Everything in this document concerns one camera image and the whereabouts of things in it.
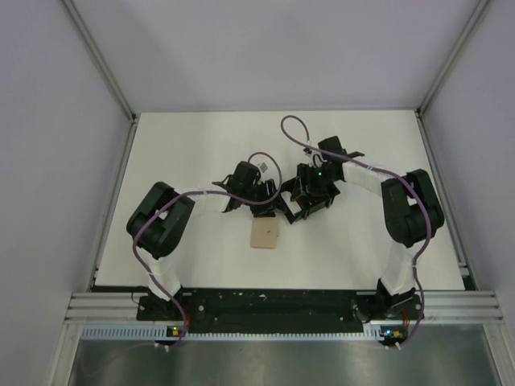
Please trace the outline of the black card holder box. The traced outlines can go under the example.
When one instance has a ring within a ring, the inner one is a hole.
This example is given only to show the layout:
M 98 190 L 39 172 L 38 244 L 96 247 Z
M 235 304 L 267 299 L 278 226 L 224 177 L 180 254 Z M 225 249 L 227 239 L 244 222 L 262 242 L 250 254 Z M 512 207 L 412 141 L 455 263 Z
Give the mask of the black card holder box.
M 322 195 L 302 193 L 295 188 L 295 180 L 286 181 L 281 188 L 281 209 L 290 224 L 306 220 L 314 213 L 329 208 L 340 194 L 340 190 L 331 184 Z

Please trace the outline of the aluminium corner post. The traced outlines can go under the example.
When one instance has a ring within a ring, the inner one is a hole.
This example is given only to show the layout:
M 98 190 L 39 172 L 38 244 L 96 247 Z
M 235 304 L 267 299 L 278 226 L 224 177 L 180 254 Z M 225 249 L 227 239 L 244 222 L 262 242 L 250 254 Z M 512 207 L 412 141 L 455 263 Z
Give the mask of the aluminium corner post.
M 129 101 L 125 97 L 113 72 L 105 60 L 101 49 L 98 47 L 95 39 L 93 38 L 93 35 L 89 31 L 89 28 L 81 16 L 76 3 L 71 0 L 59 0 L 59 4 L 62 6 L 64 13 L 67 15 L 70 23 L 78 34 L 97 72 L 103 79 L 107 89 L 117 103 L 118 107 L 123 112 L 123 115 L 126 117 L 127 121 L 134 121 L 137 114 L 130 107 Z
M 480 24 L 488 14 L 493 3 L 493 0 L 480 0 L 476 2 L 471 15 L 468 17 L 467 22 L 453 43 L 443 65 L 437 73 L 437 76 L 431 82 L 431 86 L 423 97 L 420 106 L 417 108 L 417 114 L 420 117 L 422 117 L 434 104 L 436 97 L 446 84 L 448 77 L 452 74 L 455 66 L 462 57 L 468 44 L 471 42 L 477 29 L 480 27 Z

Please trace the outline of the aluminium frame rail front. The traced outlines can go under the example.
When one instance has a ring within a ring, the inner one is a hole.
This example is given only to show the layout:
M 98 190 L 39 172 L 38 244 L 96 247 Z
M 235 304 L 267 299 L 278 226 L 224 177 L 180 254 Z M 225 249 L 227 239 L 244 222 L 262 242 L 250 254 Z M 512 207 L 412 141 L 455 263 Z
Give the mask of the aluminium frame rail front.
M 66 322 L 135 323 L 136 301 L 143 293 L 76 293 L 71 296 Z M 426 291 L 424 324 L 500 324 L 504 319 L 492 291 Z

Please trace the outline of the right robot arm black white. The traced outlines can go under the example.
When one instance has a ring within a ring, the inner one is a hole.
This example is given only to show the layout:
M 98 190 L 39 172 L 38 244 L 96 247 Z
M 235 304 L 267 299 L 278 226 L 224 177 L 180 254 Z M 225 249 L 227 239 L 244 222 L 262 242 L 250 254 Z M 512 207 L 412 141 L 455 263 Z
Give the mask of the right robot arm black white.
M 392 245 L 383 274 L 377 281 L 372 301 L 359 301 L 353 311 L 361 321 L 381 315 L 394 318 L 406 312 L 416 298 L 422 298 L 418 260 L 436 231 L 444 224 L 444 214 L 430 176 L 417 169 L 401 176 L 363 161 L 360 152 L 348 153 L 337 136 L 304 152 L 311 163 L 300 163 L 290 189 L 290 200 L 299 207 L 294 220 L 329 208 L 340 193 L 336 183 L 351 183 L 377 195 L 382 202 L 385 228 Z

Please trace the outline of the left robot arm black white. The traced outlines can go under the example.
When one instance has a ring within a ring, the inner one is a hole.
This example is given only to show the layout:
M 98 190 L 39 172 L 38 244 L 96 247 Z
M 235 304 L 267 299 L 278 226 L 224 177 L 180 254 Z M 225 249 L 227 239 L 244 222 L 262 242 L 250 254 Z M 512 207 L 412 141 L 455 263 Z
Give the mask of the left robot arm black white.
M 149 289 L 157 296 L 154 308 L 164 318 L 175 318 L 182 311 L 182 299 L 176 293 L 181 284 L 170 255 L 180 246 L 188 223 L 210 212 L 226 213 L 245 204 L 264 207 L 279 194 L 279 187 L 267 187 L 262 181 L 264 166 L 241 161 L 235 171 L 215 188 L 197 187 L 179 193 L 163 181 L 146 193 L 126 225 L 132 238 L 136 259 L 146 270 Z

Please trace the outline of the right aluminium corner post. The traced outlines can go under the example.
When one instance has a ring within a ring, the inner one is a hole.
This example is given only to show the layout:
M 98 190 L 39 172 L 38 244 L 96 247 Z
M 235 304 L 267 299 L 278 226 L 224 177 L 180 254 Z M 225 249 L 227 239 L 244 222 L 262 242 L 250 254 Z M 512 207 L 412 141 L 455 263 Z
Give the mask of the right aluminium corner post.
M 471 42 L 477 29 L 480 27 L 480 24 L 488 14 L 493 3 L 493 0 L 480 0 L 476 2 L 471 15 L 468 17 L 467 22 L 453 43 L 443 65 L 437 73 L 437 76 L 431 82 L 431 86 L 423 97 L 420 106 L 417 108 L 417 114 L 420 117 L 422 117 L 434 104 L 436 97 L 446 84 L 448 77 L 452 74 L 455 66 L 462 57 L 468 44 Z

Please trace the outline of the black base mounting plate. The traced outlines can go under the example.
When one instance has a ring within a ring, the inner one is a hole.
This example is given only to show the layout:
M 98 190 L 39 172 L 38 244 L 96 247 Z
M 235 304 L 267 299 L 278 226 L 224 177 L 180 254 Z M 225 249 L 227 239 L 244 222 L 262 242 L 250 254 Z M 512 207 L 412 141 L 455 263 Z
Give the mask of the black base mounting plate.
M 414 321 L 421 310 L 414 290 L 182 288 L 172 301 L 140 297 L 137 319 L 185 322 L 193 334 L 351 333 L 373 320 Z

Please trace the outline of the beige card stack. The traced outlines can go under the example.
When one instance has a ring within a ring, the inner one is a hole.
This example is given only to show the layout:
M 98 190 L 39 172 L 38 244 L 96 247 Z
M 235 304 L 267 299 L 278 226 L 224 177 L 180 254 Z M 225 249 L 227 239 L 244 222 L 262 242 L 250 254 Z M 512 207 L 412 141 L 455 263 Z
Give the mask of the beige card stack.
M 275 249 L 279 237 L 278 217 L 255 217 L 253 218 L 250 247 Z

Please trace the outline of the left aluminium corner post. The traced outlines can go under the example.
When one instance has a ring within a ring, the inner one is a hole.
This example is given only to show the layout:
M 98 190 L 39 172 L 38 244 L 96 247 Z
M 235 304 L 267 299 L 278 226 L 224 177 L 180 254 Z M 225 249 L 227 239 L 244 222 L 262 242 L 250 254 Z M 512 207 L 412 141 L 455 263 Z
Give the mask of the left aluminium corner post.
M 125 97 L 113 72 L 105 60 L 101 49 L 98 47 L 95 39 L 93 38 L 93 35 L 89 31 L 89 28 L 81 16 L 76 3 L 71 0 L 59 0 L 59 4 L 62 6 L 64 13 L 67 15 L 70 23 L 78 34 L 97 72 L 103 79 L 107 89 L 117 103 L 118 107 L 123 112 L 123 115 L 126 117 L 127 121 L 134 121 L 137 114 L 130 107 L 129 101 Z

